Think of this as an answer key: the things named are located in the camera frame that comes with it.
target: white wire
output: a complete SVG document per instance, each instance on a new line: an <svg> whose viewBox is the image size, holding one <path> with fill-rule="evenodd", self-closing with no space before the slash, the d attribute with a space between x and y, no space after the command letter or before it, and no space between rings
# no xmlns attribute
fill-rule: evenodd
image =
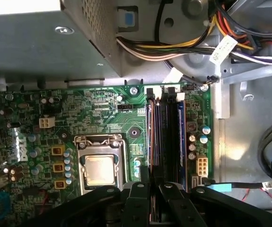
<svg viewBox="0 0 272 227"><path fill-rule="evenodd" d="M136 51L131 50L126 45L124 45L119 39L117 39L117 42L130 54L132 54L140 59L146 60L146 61L164 61L164 60L169 60L169 59L179 57L179 56L186 54L186 53L183 53L183 54L167 54L167 55L163 55L163 56L149 56L149 55L144 55L142 53L138 53ZM205 46L202 48L215 49L215 47L208 47L208 46ZM272 60L271 56L254 56L255 58L261 59L261 61L260 61L260 60L257 60L255 58L251 58L250 56L244 55L239 52L232 52L232 53L242 59L245 59L245 60L248 60L248 61L251 61L254 63L258 63L258 64L262 64L262 65L272 65L272 63L262 61L262 60Z"/></svg>

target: metal mesh grille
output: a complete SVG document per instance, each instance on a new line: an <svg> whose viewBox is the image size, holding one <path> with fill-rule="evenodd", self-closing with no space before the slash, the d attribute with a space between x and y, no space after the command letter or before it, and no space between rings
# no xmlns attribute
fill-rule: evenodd
<svg viewBox="0 0 272 227"><path fill-rule="evenodd" d="M115 61L118 54L114 29L114 5L112 0L81 0L82 12L103 46L105 57Z"/></svg>

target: green circuit board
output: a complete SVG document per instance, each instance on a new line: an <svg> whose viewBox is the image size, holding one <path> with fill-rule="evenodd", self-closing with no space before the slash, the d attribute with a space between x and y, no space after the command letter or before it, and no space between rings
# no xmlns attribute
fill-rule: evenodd
<svg viewBox="0 0 272 227"><path fill-rule="evenodd" d="M185 83L179 86L185 92L187 122L196 124L189 133L198 137L201 125L212 126L210 92ZM137 94L131 94L131 88L136 88ZM77 135L121 134L126 142L128 181L139 180L135 159L148 165L145 85L3 92L0 110L7 109L13 112L0 115L0 171L18 166L23 169L23 176L13 181L9 172L9 226L80 196L79 160L74 144ZM55 126L40 128L39 119L50 116L54 117ZM138 137L131 135L132 128L139 130ZM197 154L209 158L212 175L212 133L208 139L206 144L197 140L195 145ZM54 182L65 179L65 173L53 169L64 159L62 155L53 155L53 148L71 150L75 180L64 189L55 188ZM30 151L35 149L40 150L40 155L32 157ZM194 163L188 160L188 175L195 173ZM42 167L40 173L33 174L38 165Z"/></svg>

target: yellow wire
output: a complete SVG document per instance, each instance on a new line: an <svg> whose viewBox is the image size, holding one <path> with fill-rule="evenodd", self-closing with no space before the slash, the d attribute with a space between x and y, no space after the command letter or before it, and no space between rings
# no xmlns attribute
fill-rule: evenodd
<svg viewBox="0 0 272 227"><path fill-rule="evenodd" d="M214 15L213 18L215 19L215 22L216 22L216 25L217 25L219 31L222 33L223 36L226 36L227 34L226 34L226 33L223 31L223 29L221 28L217 16ZM245 48L245 49L253 50L253 47L251 47L251 46L247 46L247 45L240 44L240 43L238 43L237 45L240 46L240 47L243 47L243 48Z"/></svg>
<svg viewBox="0 0 272 227"><path fill-rule="evenodd" d="M209 35L211 33L214 25L215 25L215 18L213 17L212 20L211 20L211 26L210 26L210 28L208 30L208 34L207 35ZM153 48L153 49L166 49L166 48L175 48L175 47L187 47L187 46L191 46L194 43L196 43L200 38L201 38L201 36L198 37L198 38L195 38L193 40L187 41L185 43L181 43L181 44L164 45L164 46L153 46L153 45L139 45L139 46L143 47L143 48Z"/></svg>

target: motherboard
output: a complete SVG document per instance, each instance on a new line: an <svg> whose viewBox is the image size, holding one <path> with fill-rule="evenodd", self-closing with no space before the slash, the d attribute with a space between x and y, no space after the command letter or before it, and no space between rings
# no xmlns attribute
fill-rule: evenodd
<svg viewBox="0 0 272 227"><path fill-rule="evenodd" d="M164 165L186 191L202 184L212 176L210 99L208 86L186 83L0 93L9 226L102 185L122 189L141 166Z"/></svg>

